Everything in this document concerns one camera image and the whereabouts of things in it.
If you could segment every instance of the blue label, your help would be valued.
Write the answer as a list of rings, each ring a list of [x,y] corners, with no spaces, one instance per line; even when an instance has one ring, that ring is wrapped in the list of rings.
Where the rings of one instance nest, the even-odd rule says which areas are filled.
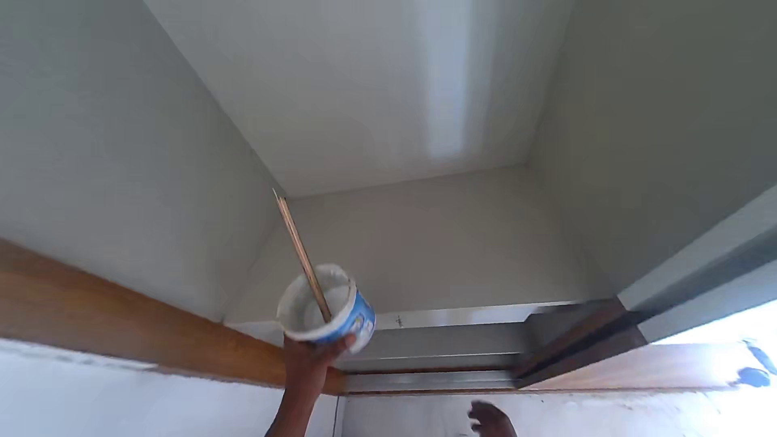
[[[356,334],[356,343],[351,346],[351,352],[356,352],[362,349],[375,330],[375,311],[370,304],[361,297],[361,293],[356,291],[356,299],[354,301],[354,308],[350,311],[345,323],[340,325],[335,331],[326,337],[321,337],[315,340],[314,343],[331,343],[338,339],[345,337],[349,333]]]

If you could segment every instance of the white wall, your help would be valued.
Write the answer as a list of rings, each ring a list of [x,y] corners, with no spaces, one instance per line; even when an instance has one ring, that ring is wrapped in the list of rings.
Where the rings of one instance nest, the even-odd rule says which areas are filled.
[[[142,0],[0,3],[0,237],[220,318],[274,183]]]
[[[777,183],[775,14],[576,3],[530,166],[618,290]]]
[[[342,266],[376,313],[609,295],[589,286],[521,166],[302,198],[290,209],[311,261]],[[273,320],[300,273],[280,224],[227,322]]]
[[[501,408],[519,437],[765,437],[777,391],[348,397],[343,437],[474,436],[475,399]]]
[[[0,344],[0,435],[262,437],[283,390],[168,376],[118,360]],[[332,437],[337,398],[321,396],[308,437]]]
[[[146,0],[289,194],[525,161],[573,0]]]

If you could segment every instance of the wooden beam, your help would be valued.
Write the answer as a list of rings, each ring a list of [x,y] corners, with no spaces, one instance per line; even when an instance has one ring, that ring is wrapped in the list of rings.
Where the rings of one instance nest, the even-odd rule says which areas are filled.
[[[608,299],[601,304],[601,307],[594,311],[590,316],[576,323],[572,329],[558,336],[547,346],[534,353],[528,360],[522,362],[515,369],[513,374],[516,378],[522,378],[527,374],[536,371],[543,364],[551,362],[554,358],[563,355],[570,347],[584,340],[586,337],[598,332],[610,323],[624,317],[628,311],[623,307],[617,298]]]
[[[615,357],[633,349],[641,348],[646,345],[645,337],[639,332],[637,327],[628,327],[602,341],[595,343],[583,351],[565,357],[564,359],[551,364],[542,370],[533,372],[526,377],[516,380],[517,388],[524,388],[546,379],[561,376],[595,362]]]
[[[283,351],[0,239],[0,337],[158,365],[158,371],[283,386]],[[330,369],[325,392],[343,391]]]

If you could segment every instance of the gray wall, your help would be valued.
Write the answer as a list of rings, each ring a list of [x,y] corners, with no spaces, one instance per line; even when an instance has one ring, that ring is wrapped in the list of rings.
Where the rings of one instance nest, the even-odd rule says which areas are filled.
[[[611,296],[559,231],[523,166],[414,180],[293,200],[314,264],[353,275],[378,314]],[[301,273],[279,224],[229,323],[274,320]]]
[[[0,2],[0,236],[210,318],[272,178],[142,0]]]
[[[530,166],[617,289],[777,183],[775,16],[576,4]]]

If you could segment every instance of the white ceiling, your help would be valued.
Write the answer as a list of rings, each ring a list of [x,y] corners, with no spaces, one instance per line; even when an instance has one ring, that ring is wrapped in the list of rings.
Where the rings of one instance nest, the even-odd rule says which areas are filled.
[[[573,0],[145,0],[289,195],[525,159]]]

